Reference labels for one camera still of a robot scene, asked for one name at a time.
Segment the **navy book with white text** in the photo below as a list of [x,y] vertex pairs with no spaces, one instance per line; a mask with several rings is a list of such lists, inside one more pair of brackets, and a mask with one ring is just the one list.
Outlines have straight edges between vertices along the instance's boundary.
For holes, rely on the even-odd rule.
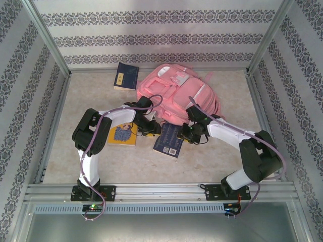
[[181,126],[171,123],[164,123],[161,127],[161,134],[153,146],[153,150],[173,158],[178,158],[183,144],[183,139],[177,137],[181,128]]

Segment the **yellow illustrated book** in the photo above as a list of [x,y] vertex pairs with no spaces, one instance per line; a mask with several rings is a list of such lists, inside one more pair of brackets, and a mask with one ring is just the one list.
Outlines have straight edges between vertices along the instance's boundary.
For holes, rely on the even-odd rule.
[[124,123],[110,129],[107,143],[110,145],[135,146],[137,133],[138,126],[136,124]]

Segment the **pink backpack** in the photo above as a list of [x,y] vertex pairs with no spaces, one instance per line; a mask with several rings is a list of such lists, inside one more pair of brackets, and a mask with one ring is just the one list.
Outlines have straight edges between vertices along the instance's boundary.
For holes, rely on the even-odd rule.
[[137,87],[137,98],[151,97],[155,116],[174,125],[189,123],[186,109],[193,104],[191,96],[208,114],[221,115],[221,104],[213,89],[190,68],[162,64]]

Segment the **navy book with yellow label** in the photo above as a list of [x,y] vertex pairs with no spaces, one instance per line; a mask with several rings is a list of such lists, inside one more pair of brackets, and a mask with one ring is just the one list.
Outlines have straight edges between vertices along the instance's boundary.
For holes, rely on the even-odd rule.
[[115,90],[136,90],[139,67],[119,62],[114,81]]

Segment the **right controller board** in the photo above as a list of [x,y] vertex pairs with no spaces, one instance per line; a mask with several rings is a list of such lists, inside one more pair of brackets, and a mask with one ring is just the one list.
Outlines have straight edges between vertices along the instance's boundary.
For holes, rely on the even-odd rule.
[[241,212],[240,203],[225,203],[224,204],[225,213],[228,215],[238,215]]

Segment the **left controller board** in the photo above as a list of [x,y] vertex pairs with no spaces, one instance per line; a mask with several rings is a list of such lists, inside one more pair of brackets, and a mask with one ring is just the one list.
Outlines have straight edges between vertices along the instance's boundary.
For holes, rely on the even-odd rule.
[[83,212],[101,212],[102,211],[102,204],[83,205],[82,211]]

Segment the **grey metal sheet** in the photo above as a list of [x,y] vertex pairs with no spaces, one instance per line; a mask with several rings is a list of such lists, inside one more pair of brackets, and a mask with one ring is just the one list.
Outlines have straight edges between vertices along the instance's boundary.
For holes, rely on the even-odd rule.
[[25,242],[305,242],[287,219],[219,214],[122,214],[85,221],[81,215],[34,215]]

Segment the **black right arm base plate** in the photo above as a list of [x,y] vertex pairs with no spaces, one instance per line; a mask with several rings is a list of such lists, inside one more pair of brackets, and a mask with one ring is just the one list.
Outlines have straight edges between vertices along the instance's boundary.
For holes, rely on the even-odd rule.
[[229,190],[226,194],[222,188],[221,184],[201,184],[200,188],[204,190],[205,198],[207,201],[228,201],[228,200],[239,200],[249,201],[251,200],[251,194],[249,186],[243,186],[238,190]]

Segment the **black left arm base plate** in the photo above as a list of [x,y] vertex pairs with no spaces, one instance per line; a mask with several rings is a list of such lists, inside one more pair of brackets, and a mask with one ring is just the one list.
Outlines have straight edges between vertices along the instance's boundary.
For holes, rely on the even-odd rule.
[[[104,197],[105,201],[113,202],[116,195],[116,186],[99,186],[96,187],[97,191]],[[79,186],[73,186],[71,192],[71,201],[75,202],[102,202],[102,198],[94,192],[91,188],[85,187],[85,189],[80,188]]]

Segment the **aluminium rear rail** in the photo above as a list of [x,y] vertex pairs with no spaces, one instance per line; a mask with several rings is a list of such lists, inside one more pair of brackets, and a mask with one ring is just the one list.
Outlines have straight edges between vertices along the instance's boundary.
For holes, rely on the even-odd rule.
[[[141,72],[151,73],[155,68],[139,68]],[[247,68],[235,68],[235,67],[219,67],[219,68],[193,68],[195,72],[213,72],[213,71],[244,71],[247,72]],[[71,74],[74,73],[116,73],[117,68],[77,68],[71,69]]]

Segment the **aluminium right side rail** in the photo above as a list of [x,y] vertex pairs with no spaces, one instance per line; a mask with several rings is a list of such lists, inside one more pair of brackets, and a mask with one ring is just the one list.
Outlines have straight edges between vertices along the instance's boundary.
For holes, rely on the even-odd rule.
[[[252,102],[253,102],[253,105],[254,105],[254,108],[255,108],[255,112],[256,112],[256,115],[257,115],[259,125],[263,130],[267,131],[273,137],[273,134],[272,134],[270,126],[269,126],[269,123],[267,121],[267,116],[265,114],[265,109],[263,107],[259,92],[258,92],[257,87],[256,87],[255,80],[254,80],[253,76],[248,74],[248,73],[245,74],[245,78],[246,78],[246,81],[247,81],[247,85],[248,85],[248,88],[249,88],[249,92],[250,92],[251,99],[252,99]],[[287,180],[286,179],[287,164],[286,164],[286,161],[285,161],[285,159],[283,158],[283,156],[282,156],[282,154],[280,152],[278,152],[278,155],[282,160],[282,165],[283,166],[278,171],[274,172],[275,176],[268,178],[268,180],[269,181],[274,181],[275,180],[276,182],[278,182],[278,181],[284,182],[284,181]]]

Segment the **aluminium left side rail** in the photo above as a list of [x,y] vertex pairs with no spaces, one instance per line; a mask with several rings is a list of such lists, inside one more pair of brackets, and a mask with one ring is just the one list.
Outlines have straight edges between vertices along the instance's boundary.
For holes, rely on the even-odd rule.
[[64,83],[61,87],[60,94],[58,96],[58,102],[56,104],[56,108],[55,108],[55,111],[53,113],[53,117],[51,120],[51,125],[50,125],[50,129],[49,129],[48,137],[46,139],[45,147],[44,147],[42,155],[41,155],[40,163],[39,163],[37,170],[35,172],[35,177],[33,180],[34,184],[41,184],[43,182],[43,177],[45,175],[47,164],[49,162],[49,158],[50,158],[50,154],[51,154],[51,150],[52,150],[52,146],[55,141],[55,136],[56,136],[56,132],[58,129],[62,110],[64,107],[65,99],[67,96],[71,77],[72,77],[72,74],[69,74],[66,77],[66,79],[64,80]]

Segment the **aluminium right corner post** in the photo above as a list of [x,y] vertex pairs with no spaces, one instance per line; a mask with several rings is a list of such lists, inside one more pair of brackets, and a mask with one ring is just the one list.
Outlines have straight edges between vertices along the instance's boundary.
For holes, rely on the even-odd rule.
[[257,48],[255,54],[251,59],[251,62],[247,68],[248,75],[251,75],[254,73],[255,69],[258,66],[258,63],[261,61],[261,58],[265,54],[269,44],[274,38],[276,32],[279,29],[279,26],[283,22],[284,18],[286,17],[293,3],[294,3],[294,0],[282,0],[282,3],[280,4],[278,10],[276,11],[272,22],[270,23],[262,41],[259,44],[259,47]]

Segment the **aluminium corner post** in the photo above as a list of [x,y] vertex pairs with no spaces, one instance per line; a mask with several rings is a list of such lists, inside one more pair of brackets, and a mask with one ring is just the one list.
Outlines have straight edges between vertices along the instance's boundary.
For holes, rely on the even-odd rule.
[[48,47],[49,51],[53,55],[56,63],[60,67],[61,71],[65,75],[70,75],[71,71],[66,64],[66,61],[64,60],[63,55],[61,54],[58,46],[55,43],[54,38],[52,37],[50,31],[48,30],[45,21],[43,20],[40,12],[38,11],[35,3],[33,0],[20,0],[22,2],[22,5],[28,12],[28,15],[30,16],[32,22],[34,23],[35,27],[37,28],[42,40]]
[[261,58],[265,54],[269,44],[274,38],[276,32],[279,29],[279,26],[283,22],[284,18],[286,17],[293,3],[294,3],[294,0],[282,0],[282,3],[280,4],[278,10],[276,11],[272,22],[270,23],[262,41],[259,44],[259,47],[257,48],[255,54],[251,59],[251,62],[247,68],[248,75],[251,75],[254,73],[255,69],[258,66],[258,63],[261,61]]

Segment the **aluminium left corner post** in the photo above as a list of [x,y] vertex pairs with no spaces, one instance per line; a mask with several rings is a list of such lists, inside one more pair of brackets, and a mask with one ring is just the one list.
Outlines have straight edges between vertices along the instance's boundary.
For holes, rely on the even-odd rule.
[[28,15],[30,16],[32,22],[34,23],[35,27],[37,28],[42,40],[48,47],[49,51],[53,55],[56,63],[60,67],[61,71],[65,75],[70,75],[71,71],[66,64],[66,61],[64,60],[63,55],[61,54],[58,46],[55,43],[54,38],[52,37],[50,31],[48,30],[45,21],[43,20],[40,12],[38,11],[35,3],[33,0],[20,0],[22,2],[22,5],[28,12]]

